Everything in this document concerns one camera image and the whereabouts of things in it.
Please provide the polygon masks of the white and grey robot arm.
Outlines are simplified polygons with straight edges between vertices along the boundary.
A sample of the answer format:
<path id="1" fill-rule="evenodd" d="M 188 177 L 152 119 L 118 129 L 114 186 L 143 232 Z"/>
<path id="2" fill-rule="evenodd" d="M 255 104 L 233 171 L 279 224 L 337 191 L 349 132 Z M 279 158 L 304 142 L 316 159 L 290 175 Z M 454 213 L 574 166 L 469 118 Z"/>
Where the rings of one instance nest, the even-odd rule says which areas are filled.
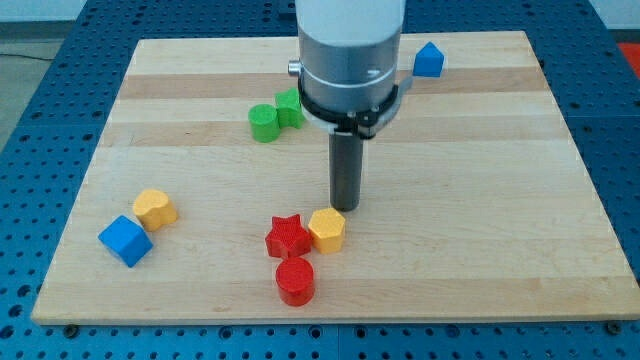
<path id="1" fill-rule="evenodd" d="M 298 78 L 304 115 L 332 135 L 369 140 L 398 113 L 405 0 L 297 0 Z"/>

